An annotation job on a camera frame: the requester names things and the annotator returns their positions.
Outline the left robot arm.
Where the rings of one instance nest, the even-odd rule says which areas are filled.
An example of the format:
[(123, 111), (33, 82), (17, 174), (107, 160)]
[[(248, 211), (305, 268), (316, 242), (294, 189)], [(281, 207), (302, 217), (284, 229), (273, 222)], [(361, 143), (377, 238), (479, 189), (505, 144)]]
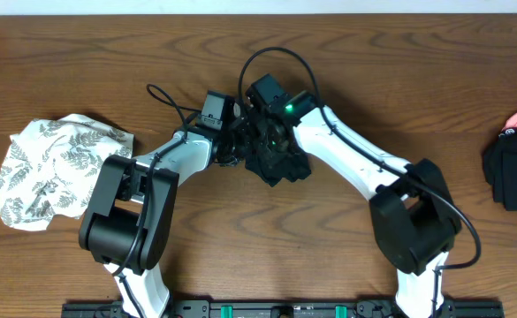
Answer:
[(159, 261), (178, 188), (229, 147), (226, 129), (239, 114), (233, 97), (209, 91), (195, 123), (183, 118), (161, 147), (131, 159), (110, 155), (104, 160), (80, 226), (79, 244), (115, 278), (126, 314), (165, 316), (171, 294)]

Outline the black t-shirt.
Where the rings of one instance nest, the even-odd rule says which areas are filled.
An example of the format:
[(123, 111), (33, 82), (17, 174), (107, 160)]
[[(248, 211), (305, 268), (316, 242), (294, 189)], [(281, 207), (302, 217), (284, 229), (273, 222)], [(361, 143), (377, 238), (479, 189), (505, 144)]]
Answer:
[(260, 139), (254, 139), (244, 159), (245, 168), (271, 187), (283, 178), (295, 182), (311, 174), (308, 156), (284, 128), (271, 128)]

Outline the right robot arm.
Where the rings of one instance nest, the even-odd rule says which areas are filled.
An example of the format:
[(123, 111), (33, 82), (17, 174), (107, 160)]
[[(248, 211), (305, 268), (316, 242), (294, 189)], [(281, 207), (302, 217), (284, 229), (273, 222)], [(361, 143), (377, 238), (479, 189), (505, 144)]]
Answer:
[(301, 172), (313, 155), (369, 203), (377, 247), (397, 270), (395, 301), (408, 317), (431, 317), (444, 303), (441, 275), (461, 230), (442, 171), (392, 155), (348, 127), (316, 94), (290, 95), (269, 74), (246, 91), (261, 140), (256, 154), (270, 178)]

